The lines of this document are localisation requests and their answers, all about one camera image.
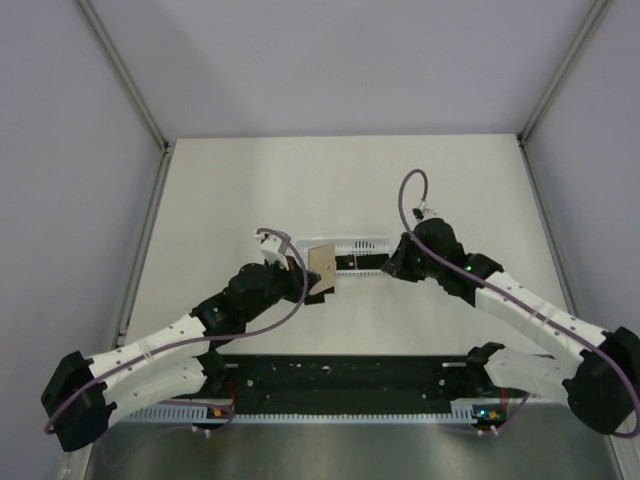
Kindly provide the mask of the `beige card holder wallet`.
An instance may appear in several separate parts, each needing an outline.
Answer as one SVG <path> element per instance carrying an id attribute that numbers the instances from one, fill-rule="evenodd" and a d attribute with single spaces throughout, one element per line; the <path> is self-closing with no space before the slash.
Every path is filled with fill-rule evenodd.
<path id="1" fill-rule="evenodd" d="M 318 273 L 322 280 L 313 288 L 313 295 L 336 284 L 335 243 L 329 242 L 308 250 L 308 270 Z"/>

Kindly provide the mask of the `black VIP card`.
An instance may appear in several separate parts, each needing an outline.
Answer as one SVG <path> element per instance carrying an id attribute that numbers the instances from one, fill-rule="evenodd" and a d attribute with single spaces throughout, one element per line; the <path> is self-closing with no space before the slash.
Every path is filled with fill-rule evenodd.
<path id="1" fill-rule="evenodd" d="M 333 283 L 330 287 L 323 289 L 321 292 L 323 295 L 329 295 L 335 293 L 335 283 Z"/>

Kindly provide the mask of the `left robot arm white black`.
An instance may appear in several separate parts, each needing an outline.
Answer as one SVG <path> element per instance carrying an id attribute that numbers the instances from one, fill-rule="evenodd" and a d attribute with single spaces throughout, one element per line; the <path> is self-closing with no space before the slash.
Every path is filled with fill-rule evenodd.
<path id="1" fill-rule="evenodd" d="M 41 396 L 45 434 L 73 452 L 150 405 L 220 394 L 227 373 L 218 348 L 247 337 L 248 324 L 282 300 L 300 308 L 320 282 L 320 274 L 292 257 L 287 261 L 286 268 L 267 262 L 243 266 L 220 292 L 133 343 L 63 357 Z"/>

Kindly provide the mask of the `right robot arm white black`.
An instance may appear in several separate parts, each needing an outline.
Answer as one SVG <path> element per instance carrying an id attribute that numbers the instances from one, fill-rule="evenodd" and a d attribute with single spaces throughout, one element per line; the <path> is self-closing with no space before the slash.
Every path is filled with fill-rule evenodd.
<path id="1" fill-rule="evenodd" d="M 639 337 L 625 327 L 607 331 L 527 290 L 503 266 L 468 253 L 440 218 L 405 232 L 382 270 L 398 280 L 433 279 L 450 296 L 489 314 L 544 350 L 522 354 L 502 344 L 473 348 L 466 380 L 476 394 L 513 388 L 567 406 L 587 427 L 604 435 L 622 431 L 639 414 Z"/>

